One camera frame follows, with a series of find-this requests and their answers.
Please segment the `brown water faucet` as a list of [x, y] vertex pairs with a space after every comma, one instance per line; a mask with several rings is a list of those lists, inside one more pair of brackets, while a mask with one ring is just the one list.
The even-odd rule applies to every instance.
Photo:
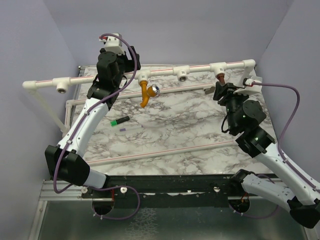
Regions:
[[224, 86], [226, 84], [225, 82], [225, 74], [224, 73], [219, 73], [216, 76], [216, 79], [219, 81], [219, 83]]

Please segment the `orange water faucet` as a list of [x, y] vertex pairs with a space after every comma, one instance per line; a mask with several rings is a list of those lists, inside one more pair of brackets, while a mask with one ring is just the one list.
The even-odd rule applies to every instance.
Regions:
[[147, 80], [141, 80], [139, 82], [139, 85], [141, 87], [141, 97], [142, 97], [142, 102], [140, 103], [140, 106], [142, 108], [145, 108], [150, 98], [155, 98], [160, 94], [160, 88], [155, 84], [148, 87]]

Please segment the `white PVC pipe frame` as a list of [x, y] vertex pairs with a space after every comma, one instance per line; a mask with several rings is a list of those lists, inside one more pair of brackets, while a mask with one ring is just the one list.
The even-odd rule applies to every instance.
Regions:
[[[238, 62], [217, 62], [205, 65], [181, 65], [164, 69], [142, 68], [125, 73], [122, 88], [108, 113], [93, 132], [83, 159], [90, 167], [128, 162], [144, 158], [163, 157], [191, 151], [211, 150], [235, 144], [232, 137], [220, 137], [216, 130], [206, 130], [206, 118], [213, 122], [222, 119], [223, 110], [204, 93], [204, 88], [216, 85], [216, 75], [224, 73], [225, 81], [232, 72], [242, 78], [252, 75], [252, 59]], [[62, 139], [79, 117], [87, 97], [66, 103], [66, 119], [61, 121], [52, 111], [39, 89], [55, 87], [65, 92], [72, 85], [93, 84], [96, 75], [60, 77], [44, 81], [25, 81], [22, 86], [49, 112], [62, 131]], [[142, 102], [140, 81], [147, 87], [157, 85], [160, 93], [149, 99], [145, 108]], [[110, 122], [129, 116], [130, 120], [116, 126]], [[143, 128], [120, 132], [125, 127]], [[206, 137], [218, 137], [217, 142], [205, 144]]]

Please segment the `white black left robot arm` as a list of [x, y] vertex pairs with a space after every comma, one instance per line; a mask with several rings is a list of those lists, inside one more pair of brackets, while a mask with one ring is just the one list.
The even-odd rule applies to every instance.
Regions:
[[106, 174], [92, 169], [83, 159], [87, 144], [102, 118], [116, 101], [126, 73], [140, 70], [140, 56], [130, 46], [131, 59], [115, 50], [100, 50], [97, 75], [87, 93], [84, 107], [76, 122], [57, 145], [45, 152], [48, 171], [53, 180], [93, 188], [97, 196], [106, 197], [111, 190]]

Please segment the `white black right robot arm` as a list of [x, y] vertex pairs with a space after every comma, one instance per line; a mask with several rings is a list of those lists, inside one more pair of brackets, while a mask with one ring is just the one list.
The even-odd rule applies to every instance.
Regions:
[[260, 196], [288, 211], [303, 227], [314, 228], [320, 221], [320, 183], [282, 151], [279, 140], [260, 127], [266, 118], [260, 103], [238, 89], [233, 83], [215, 84], [213, 100], [226, 108], [228, 128], [222, 132], [236, 136], [239, 148], [268, 167], [285, 186], [241, 169], [233, 176], [230, 191], [236, 196], [244, 192]]

